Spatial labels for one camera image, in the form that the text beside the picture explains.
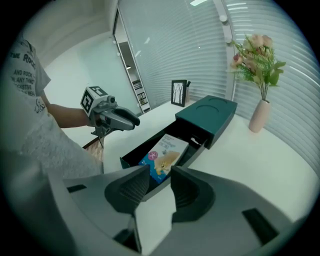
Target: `person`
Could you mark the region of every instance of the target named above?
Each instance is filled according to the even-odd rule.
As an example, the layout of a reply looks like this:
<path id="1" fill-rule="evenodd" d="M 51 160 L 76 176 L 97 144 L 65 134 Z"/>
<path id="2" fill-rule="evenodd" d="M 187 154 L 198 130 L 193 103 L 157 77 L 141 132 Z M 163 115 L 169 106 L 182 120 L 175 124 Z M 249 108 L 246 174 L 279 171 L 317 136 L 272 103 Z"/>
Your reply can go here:
<path id="1" fill-rule="evenodd" d="M 36 49 L 18 36 L 1 71 L 1 149 L 31 156 L 65 179 L 103 173 L 103 163 L 61 129 L 89 126 L 89 118 L 81 108 L 51 103 L 44 91 L 50 81 Z"/>

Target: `white curved surface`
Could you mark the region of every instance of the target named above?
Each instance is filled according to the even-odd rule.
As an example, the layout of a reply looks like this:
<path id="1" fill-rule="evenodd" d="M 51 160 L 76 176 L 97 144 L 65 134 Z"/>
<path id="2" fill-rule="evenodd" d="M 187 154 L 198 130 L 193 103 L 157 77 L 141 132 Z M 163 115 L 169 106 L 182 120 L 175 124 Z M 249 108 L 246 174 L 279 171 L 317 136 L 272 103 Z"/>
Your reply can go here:
<path id="1" fill-rule="evenodd" d="M 115 131 L 104 139 L 104 173 L 121 170 L 120 157 L 170 123 L 182 108 L 170 102 L 140 116 L 132 131 Z M 269 131 L 253 133 L 249 121 L 235 115 L 210 150 L 189 168 L 240 182 L 279 208 L 291 221 L 307 215 L 319 193 L 313 169 L 291 147 Z M 169 186 L 136 210 L 142 254 L 148 255 L 171 230 L 175 200 Z"/>

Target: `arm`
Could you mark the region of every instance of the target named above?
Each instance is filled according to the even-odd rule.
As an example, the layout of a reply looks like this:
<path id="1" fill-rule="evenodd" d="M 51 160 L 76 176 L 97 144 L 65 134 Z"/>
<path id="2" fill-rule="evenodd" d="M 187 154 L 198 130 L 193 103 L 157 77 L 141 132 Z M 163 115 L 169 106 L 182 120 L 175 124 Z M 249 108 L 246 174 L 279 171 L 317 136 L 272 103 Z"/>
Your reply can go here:
<path id="1" fill-rule="evenodd" d="M 44 91 L 42 91 L 41 98 L 47 107 L 48 112 L 54 117 L 60 128 L 91 125 L 90 120 L 83 109 L 51 104 Z"/>

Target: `pink vase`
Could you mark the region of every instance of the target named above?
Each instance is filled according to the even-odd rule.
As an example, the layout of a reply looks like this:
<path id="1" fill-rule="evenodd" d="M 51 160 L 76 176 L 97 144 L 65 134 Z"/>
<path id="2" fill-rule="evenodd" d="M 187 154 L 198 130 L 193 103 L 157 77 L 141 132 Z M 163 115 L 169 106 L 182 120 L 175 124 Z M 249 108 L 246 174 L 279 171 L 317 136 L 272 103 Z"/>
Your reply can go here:
<path id="1" fill-rule="evenodd" d="M 249 123 L 249 129 L 254 133 L 260 132 L 260 130 L 265 126 L 269 117 L 269 112 L 270 102 L 261 99 L 253 112 Z"/>

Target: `white ceiling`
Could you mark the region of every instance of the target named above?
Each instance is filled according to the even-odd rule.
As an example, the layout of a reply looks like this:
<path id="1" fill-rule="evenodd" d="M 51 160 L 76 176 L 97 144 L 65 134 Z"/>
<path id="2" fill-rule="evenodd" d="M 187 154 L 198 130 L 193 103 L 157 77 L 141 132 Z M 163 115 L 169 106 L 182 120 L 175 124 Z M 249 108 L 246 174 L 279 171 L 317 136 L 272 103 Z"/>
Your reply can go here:
<path id="1" fill-rule="evenodd" d="M 76 44 L 113 29 L 118 0 L 56 0 L 25 26 L 23 36 L 44 67 Z"/>

